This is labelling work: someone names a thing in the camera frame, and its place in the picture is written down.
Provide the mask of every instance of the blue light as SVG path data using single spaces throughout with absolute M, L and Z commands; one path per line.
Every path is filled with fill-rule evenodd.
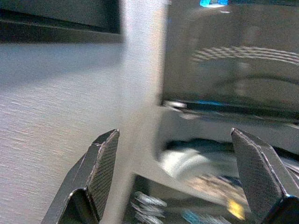
M 186 220 L 190 224 L 200 224 L 200 223 L 202 223 L 199 220 L 199 217 L 195 213 L 191 212 L 190 210 L 185 210 L 183 212 L 183 218 L 184 218 L 184 220 Z
M 211 0 L 201 0 L 199 5 L 202 7 L 209 7 Z
M 206 8 L 216 8 L 228 5 L 228 0 L 200 0 L 199 5 Z
M 217 101 L 205 101 L 205 100 L 199 100 L 196 101 L 198 104 L 205 104 L 205 105 L 215 105 L 215 106 L 226 106 L 226 103 L 220 103 Z
M 218 0 L 218 4 L 228 6 L 228 0 Z

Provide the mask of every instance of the gray surface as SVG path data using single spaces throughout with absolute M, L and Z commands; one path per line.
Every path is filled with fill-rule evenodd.
M 1 224 L 40 223 L 68 170 L 113 128 L 121 137 L 101 222 L 109 224 L 120 223 L 132 172 L 195 194 L 155 161 L 167 139 L 230 140 L 230 128 L 237 126 L 298 149 L 295 128 L 183 120 L 158 107 L 162 2 L 124 0 L 122 13 L 123 45 L 0 46 Z

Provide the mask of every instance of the carbon fiber texture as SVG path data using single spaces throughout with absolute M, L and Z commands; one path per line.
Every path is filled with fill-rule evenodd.
M 261 146 L 236 129 L 232 139 L 243 190 L 257 223 L 262 223 L 283 193 L 259 150 Z
M 118 137 L 119 133 L 115 132 L 102 144 L 87 184 L 88 196 L 94 203 L 100 220 L 103 217 L 111 187 Z

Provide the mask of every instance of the yellow object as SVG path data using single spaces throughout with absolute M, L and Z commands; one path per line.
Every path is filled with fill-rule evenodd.
M 228 211 L 240 220 L 245 220 L 245 212 L 243 206 L 232 199 L 228 200 Z

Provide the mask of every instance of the monitor screen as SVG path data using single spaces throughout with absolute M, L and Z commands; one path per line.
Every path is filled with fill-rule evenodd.
M 299 120 L 299 3 L 171 1 L 163 101 Z

